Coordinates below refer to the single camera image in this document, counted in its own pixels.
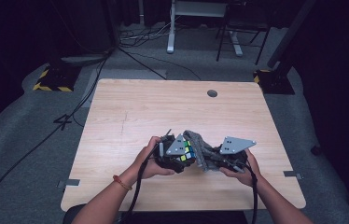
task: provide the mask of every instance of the hand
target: hand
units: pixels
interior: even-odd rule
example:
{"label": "hand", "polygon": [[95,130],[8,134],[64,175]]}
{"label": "hand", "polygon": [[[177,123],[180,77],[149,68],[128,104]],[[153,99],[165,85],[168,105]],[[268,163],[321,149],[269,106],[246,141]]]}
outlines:
{"label": "hand", "polygon": [[[261,173],[259,172],[259,167],[256,158],[254,155],[250,152],[249,149],[245,150],[247,154],[247,159],[250,163],[250,167],[253,170],[253,173],[256,175],[257,179],[261,177]],[[226,169],[224,167],[220,167],[219,169],[224,175],[228,177],[235,177],[237,178],[242,184],[247,185],[249,187],[252,187],[252,177],[250,172],[248,171],[247,168],[244,168],[244,174],[242,173],[235,173],[229,169]]]}
{"label": "hand", "polygon": [[[148,145],[146,147],[143,147],[143,149],[139,152],[136,159],[134,160],[131,167],[139,170],[140,166],[142,165],[145,158],[148,156],[148,154],[151,152],[151,150],[161,141],[159,137],[153,136],[151,137],[150,141],[148,142]],[[170,169],[163,169],[161,168],[154,159],[151,158],[148,160],[148,164],[146,166],[145,171],[143,172],[143,179],[150,178],[154,175],[174,175],[175,171]]]}

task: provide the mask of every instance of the white table leg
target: white table leg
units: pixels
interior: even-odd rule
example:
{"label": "white table leg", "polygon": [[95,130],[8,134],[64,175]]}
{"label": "white table leg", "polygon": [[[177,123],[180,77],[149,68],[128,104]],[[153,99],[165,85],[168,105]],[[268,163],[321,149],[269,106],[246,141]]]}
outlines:
{"label": "white table leg", "polygon": [[237,32],[233,32],[233,31],[229,31],[230,33],[230,41],[232,41],[232,45],[233,45],[233,48],[235,49],[235,53],[236,53],[236,56],[243,56],[244,53],[242,52],[242,49],[241,49],[241,46],[239,45],[239,41],[238,41],[238,33]]}
{"label": "white table leg", "polygon": [[171,29],[169,32],[168,49],[166,51],[168,53],[173,53],[175,51],[175,0],[172,0]]}

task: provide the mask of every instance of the person's left arm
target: person's left arm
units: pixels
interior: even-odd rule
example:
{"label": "person's left arm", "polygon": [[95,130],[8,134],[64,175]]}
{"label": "person's left arm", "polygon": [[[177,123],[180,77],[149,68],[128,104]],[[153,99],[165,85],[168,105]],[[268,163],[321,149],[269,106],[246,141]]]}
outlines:
{"label": "person's left arm", "polygon": [[[119,180],[126,187],[129,188],[136,182],[142,162],[160,140],[159,137],[152,137],[148,145],[137,155],[133,164],[119,175]],[[160,168],[154,160],[148,160],[143,178],[150,178],[154,175],[173,175],[174,173],[173,170]],[[81,209],[73,223],[113,223],[127,193],[128,190],[125,187],[113,181]]]}

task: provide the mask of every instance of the person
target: person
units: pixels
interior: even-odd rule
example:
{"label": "person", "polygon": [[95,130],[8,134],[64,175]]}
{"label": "person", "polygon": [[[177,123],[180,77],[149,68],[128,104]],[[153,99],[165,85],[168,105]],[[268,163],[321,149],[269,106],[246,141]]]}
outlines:
{"label": "person", "polygon": [[[130,187],[136,182],[139,168],[154,146],[159,143],[159,137],[151,137],[148,145],[137,155],[134,162],[122,174],[117,181],[113,181],[92,200],[90,200],[77,213],[73,224],[78,223],[114,223],[119,207],[128,193]],[[248,160],[253,172],[258,179],[257,189],[259,198],[264,202],[274,223],[313,223],[299,209],[286,200],[260,173],[258,163],[249,149],[246,149]],[[234,173],[221,167],[220,171],[228,176],[237,178],[242,184],[252,186],[252,178],[249,171],[244,174]],[[147,167],[143,172],[144,179],[154,175],[174,175],[175,171],[163,169],[154,160],[148,160]]]}

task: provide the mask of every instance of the person's left hand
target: person's left hand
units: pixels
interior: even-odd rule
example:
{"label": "person's left hand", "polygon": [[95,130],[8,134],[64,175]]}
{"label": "person's left hand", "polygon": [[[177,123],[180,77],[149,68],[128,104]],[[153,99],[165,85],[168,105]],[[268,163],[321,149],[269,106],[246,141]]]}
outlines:
{"label": "person's left hand", "polygon": [[[140,166],[142,165],[145,158],[148,156],[148,154],[151,152],[151,150],[156,146],[161,139],[157,136],[151,137],[151,139],[148,142],[148,145],[146,147],[143,147],[143,149],[139,152],[136,159],[134,160],[131,167],[135,170],[139,170]],[[150,178],[154,175],[174,175],[175,171],[170,169],[164,169],[161,168],[153,159],[153,155],[148,160],[148,164],[146,166],[145,171],[143,172],[143,179]]]}

